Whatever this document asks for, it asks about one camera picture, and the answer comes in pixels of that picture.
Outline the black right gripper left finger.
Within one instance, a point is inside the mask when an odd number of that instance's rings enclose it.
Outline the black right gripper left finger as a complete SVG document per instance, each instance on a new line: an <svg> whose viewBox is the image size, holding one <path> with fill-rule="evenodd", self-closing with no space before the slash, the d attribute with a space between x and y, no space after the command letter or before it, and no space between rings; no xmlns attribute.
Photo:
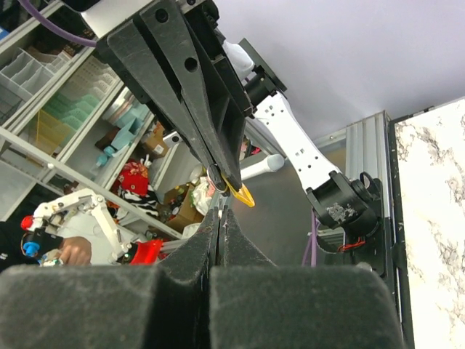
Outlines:
<svg viewBox="0 0 465 349"><path fill-rule="evenodd" d="M1 275L3 348L210 348L219 215L152 265L17 266Z"/></svg>

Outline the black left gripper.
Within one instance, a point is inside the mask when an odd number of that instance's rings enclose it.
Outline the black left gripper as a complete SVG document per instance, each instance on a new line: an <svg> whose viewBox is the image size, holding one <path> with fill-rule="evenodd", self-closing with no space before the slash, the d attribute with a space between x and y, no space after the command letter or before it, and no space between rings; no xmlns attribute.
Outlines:
<svg viewBox="0 0 465 349"><path fill-rule="evenodd" d="M174 127L210 181L239 190L239 141L252 104L223 48L213 1L150 1L114 25L97 51L132 93Z"/></svg>

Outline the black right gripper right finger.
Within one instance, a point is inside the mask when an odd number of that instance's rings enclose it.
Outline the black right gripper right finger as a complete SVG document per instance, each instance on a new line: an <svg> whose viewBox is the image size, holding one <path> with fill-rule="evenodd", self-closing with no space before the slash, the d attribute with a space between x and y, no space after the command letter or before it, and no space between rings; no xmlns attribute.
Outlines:
<svg viewBox="0 0 465 349"><path fill-rule="evenodd" d="M404 348L392 295L358 266L278 267L223 214L210 273L213 348Z"/></svg>

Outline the yellow-capped key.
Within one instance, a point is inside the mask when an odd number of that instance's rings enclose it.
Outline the yellow-capped key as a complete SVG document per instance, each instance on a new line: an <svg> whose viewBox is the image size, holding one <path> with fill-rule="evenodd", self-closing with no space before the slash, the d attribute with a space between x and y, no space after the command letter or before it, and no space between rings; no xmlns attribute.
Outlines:
<svg viewBox="0 0 465 349"><path fill-rule="evenodd" d="M227 186L227 191L237 200L242 202L248 207L254 207L255 206L255 200L253 196L251 195L250 191L246 187L245 184L242 184L242 186L236 190L234 187L230 184L230 182L226 179L225 176L222 177L224 180L226 186Z"/></svg>

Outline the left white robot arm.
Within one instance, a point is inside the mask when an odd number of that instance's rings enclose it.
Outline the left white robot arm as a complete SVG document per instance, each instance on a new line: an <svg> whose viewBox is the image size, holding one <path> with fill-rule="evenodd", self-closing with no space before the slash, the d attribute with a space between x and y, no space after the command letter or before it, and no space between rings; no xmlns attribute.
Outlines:
<svg viewBox="0 0 465 349"><path fill-rule="evenodd" d="M277 140L323 225L364 239L379 229L377 186L348 179L318 150L261 57L222 35L214 2L99 1L82 16L98 52L189 145L218 190L244 188L240 142L253 118Z"/></svg>

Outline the person's hand in background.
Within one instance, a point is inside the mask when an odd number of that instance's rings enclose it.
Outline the person's hand in background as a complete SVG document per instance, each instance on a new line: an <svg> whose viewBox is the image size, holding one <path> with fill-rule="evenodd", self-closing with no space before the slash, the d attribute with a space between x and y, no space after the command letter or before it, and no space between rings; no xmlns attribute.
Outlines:
<svg viewBox="0 0 465 349"><path fill-rule="evenodd" d="M92 258L92 245L84 237L64 238L60 246L60 259L65 265L89 265Z"/></svg>

